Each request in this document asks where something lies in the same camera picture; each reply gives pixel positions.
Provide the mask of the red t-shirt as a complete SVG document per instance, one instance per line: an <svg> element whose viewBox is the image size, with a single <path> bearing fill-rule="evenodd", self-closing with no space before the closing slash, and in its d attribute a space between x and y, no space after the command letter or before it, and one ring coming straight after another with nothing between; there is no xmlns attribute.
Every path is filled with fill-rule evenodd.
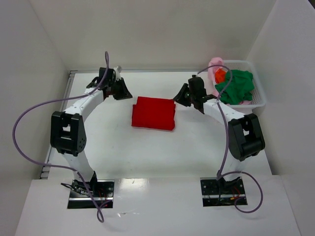
<svg viewBox="0 0 315 236"><path fill-rule="evenodd" d="M173 131L175 108L176 105L172 99L139 96L132 107L131 126Z"/></svg>

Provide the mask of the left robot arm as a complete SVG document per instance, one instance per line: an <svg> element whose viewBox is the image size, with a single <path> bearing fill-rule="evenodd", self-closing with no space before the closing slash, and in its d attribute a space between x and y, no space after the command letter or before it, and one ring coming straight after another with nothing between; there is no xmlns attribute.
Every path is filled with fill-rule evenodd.
<svg viewBox="0 0 315 236"><path fill-rule="evenodd" d="M84 122L107 97L113 96L116 100L132 98L121 77L121 70L120 66L109 69L101 67L99 75L86 86L83 97L64 111L54 112L51 116L51 146L75 170L71 188L77 192L85 189L80 176L89 191L93 194L99 191L96 172L89 165L84 151L87 144Z"/></svg>

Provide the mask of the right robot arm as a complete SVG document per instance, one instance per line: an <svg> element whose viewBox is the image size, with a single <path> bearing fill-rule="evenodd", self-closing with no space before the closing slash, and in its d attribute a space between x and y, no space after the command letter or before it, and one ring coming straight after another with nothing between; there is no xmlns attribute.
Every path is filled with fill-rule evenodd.
<svg viewBox="0 0 315 236"><path fill-rule="evenodd" d="M193 106L224 126L227 144L217 172L217 179L224 187L234 184L244 172L248 159L265 149L258 116L238 112L214 95L207 95L202 78L192 75L173 100L185 107Z"/></svg>

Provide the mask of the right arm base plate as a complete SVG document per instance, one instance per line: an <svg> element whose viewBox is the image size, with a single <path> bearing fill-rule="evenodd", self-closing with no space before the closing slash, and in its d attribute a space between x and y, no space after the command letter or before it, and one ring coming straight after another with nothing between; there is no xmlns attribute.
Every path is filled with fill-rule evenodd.
<svg viewBox="0 0 315 236"><path fill-rule="evenodd" d="M232 181L224 178L201 178L201 194L204 207L237 206L247 205L246 193L243 180L238 177Z"/></svg>

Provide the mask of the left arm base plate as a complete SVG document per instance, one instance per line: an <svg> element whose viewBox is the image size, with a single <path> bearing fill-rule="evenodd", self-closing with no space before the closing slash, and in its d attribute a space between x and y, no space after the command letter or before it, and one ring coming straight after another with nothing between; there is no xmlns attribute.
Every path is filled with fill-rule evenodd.
<svg viewBox="0 0 315 236"><path fill-rule="evenodd" d="M82 183L73 181L72 184L64 184L70 189L68 209L91 209L95 208L86 188ZM99 180L96 190L90 190L97 205L101 208L113 208L114 180Z"/></svg>

